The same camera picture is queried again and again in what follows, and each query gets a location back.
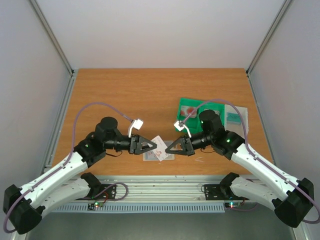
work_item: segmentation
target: robotic arm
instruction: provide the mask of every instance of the robotic arm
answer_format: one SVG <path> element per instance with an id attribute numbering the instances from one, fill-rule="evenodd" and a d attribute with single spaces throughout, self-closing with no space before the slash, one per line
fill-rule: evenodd
<path id="1" fill-rule="evenodd" d="M 237 133 L 225 130 L 220 117 L 212 110 L 199 114 L 202 132 L 191 135 L 187 126 L 176 122 L 174 126 L 181 131 L 187 129 L 188 134 L 181 136 L 167 149 L 168 154 L 191 156 L 196 149 L 211 146 L 219 155 L 225 156 L 259 178 L 266 186 L 250 182 L 238 174 L 228 174 L 220 183 L 221 192 L 226 197 L 232 195 L 256 201 L 275 212 L 277 217 L 290 227 L 296 228 L 307 215 L 313 204 L 294 186 L 302 189 L 312 200 L 314 185 L 307 178 L 298 180 L 256 152 Z M 181 150 L 172 150 L 180 145 Z"/>
<path id="2" fill-rule="evenodd" d="M 117 120 L 104 117 L 96 125 L 95 131 L 80 141 L 73 152 L 56 166 L 20 188 L 14 184 L 8 187 L 4 192 L 3 211 L 9 215 L 17 232 L 29 232 L 44 216 L 65 203 L 97 196 L 101 191 L 101 183 L 91 173 L 84 173 L 81 178 L 68 185 L 62 184 L 104 158 L 106 150 L 128 151 L 129 154 L 140 155 L 155 149 L 155 143 L 132 134 L 133 128 L 139 130 L 142 125 L 142 120 L 133 120 L 128 135 L 122 135 L 117 128 Z"/>

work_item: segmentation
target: brown wood surface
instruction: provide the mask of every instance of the brown wood surface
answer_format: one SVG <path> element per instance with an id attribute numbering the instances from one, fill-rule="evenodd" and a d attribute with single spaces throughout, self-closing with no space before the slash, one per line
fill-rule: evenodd
<path id="1" fill-rule="evenodd" d="M 180 98 L 209 100 L 221 98 L 236 106 L 248 108 L 249 143 L 271 160 L 251 88 L 242 68 L 170 68 L 170 69 L 80 69 L 76 78 L 54 165 L 70 151 L 72 124 L 82 106 L 105 102 L 132 119 L 144 121 L 135 133 L 152 139 L 176 140 L 175 131 Z M 83 111 L 76 126 L 76 144 L 84 139 L 103 117 L 118 120 L 118 129 L 126 134 L 129 122 L 104 106 L 91 106 Z M 142 155 L 124 152 L 119 157 L 105 157 L 87 170 L 95 175 L 225 175 L 230 172 L 249 173 L 243 167 L 216 153 L 193 156 L 176 155 L 175 160 L 143 161 Z"/>

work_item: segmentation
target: gray floor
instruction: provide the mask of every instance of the gray floor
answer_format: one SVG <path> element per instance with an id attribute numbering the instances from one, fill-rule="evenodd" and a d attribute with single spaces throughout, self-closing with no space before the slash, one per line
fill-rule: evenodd
<path id="1" fill-rule="evenodd" d="M 51 213 L 28 240 L 292 240 L 293 231 L 262 206 L 253 212 Z"/>

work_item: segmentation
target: teal object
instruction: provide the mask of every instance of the teal object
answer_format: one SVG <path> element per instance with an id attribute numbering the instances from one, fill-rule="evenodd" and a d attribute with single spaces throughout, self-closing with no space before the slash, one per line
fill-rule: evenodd
<path id="1" fill-rule="evenodd" d="M 226 121 L 227 122 L 232 122 L 235 124 L 241 124 L 241 119 L 240 116 L 236 113 L 228 112 L 226 114 Z"/>
<path id="2" fill-rule="evenodd" d="M 180 114 L 181 111 L 181 106 L 189 106 L 189 107 L 197 107 L 200 104 L 202 104 L 204 101 L 201 100 L 194 100 L 194 99 L 189 99 L 189 98 L 180 98 L 180 103 L 179 103 L 179 108 L 178 108 L 178 112 L 176 115 L 176 119 L 179 121 L 183 121 L 186 117 Z M 190 133 L 192 134 L 196 134 L 199 132 L 202 132 L 202 128 L 201 128 L 201 123 L 199 120 L 199 114 L 201 112 L 203 112 L 204 110 L 213 110 L 213 111 L 218 111 L 219 115 L 220 115 L 220 119 L 222 124 L 225 126 L 225 105 L 221 104 L 221 103 L 215 103 L 215 102 L 209 102 L 206 103 L 205 105 L 201 106 L 196 113 L 196 117 L 195 118 L 189 118 L 185 125 L 189 128 Z"/>

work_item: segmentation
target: green tray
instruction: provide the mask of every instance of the green tray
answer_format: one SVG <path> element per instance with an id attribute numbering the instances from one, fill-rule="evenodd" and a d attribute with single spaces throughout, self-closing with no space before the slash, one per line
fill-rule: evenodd
<path id="1" fill-rule="evenodd" d="M 197 107 L 200 104 L 202 104 L 204 101 L 201 100 L 194 100 L 194 99 L 189 99 L 189 98 L 181 98 L 180 99 L 180 103 L 179 103 L 179 109 L 176 115 L 176 119 L 179 121 L 182 121 L 183 119 L 185 119 L 185 116 L 180 115 L 180 111 L 181 111 L 181 106 L 189 106 L 189 107 Z M 192 134 L 196 134 L 199 132 L 202 132 L 202 128 L 201 128 L 201 123 L 199 120 L 199 114 L 201 112 L 203 112 L 204 110 L 213 110 L 213 111 L 219 111 L 219 115 L 220 115 L 220 119 L 222 124 L 225 126 L 225 105 L 221 104 L 221 103 L 214 103 L 214 102 L 209 102 L 206 103 L 205 105 L 201 106 L 196 113 L 196 118 L 189 118 L 185 125 L 189 128 L 190 133 Z"/>

